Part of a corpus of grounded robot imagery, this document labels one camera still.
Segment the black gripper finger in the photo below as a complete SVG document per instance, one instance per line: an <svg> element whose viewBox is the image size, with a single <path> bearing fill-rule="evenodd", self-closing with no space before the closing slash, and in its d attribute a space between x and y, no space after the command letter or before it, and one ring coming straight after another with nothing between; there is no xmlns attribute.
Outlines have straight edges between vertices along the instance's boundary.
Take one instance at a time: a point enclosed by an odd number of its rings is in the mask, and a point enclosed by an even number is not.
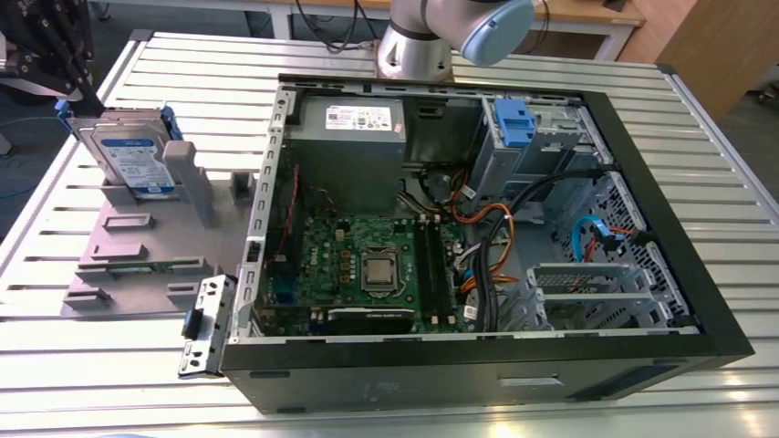
<svg viewBox="0 0 779 438"><path fill-rule="evenodd" d="M91 82L87 60L66 45L43 54L27 55L27 82L30 93L71 101L77 117L103 115L106 106Z"/></svg>
<svg viewBox="0 0 779 438"><path fill-rule="evenodd" d="M85 0L65 0L69 18L71 20L73 39L77 44L77 52L83 59L83 70L89 82L93 83L91 62L94 60L94 42L91 33L90 2Z"/></svg>

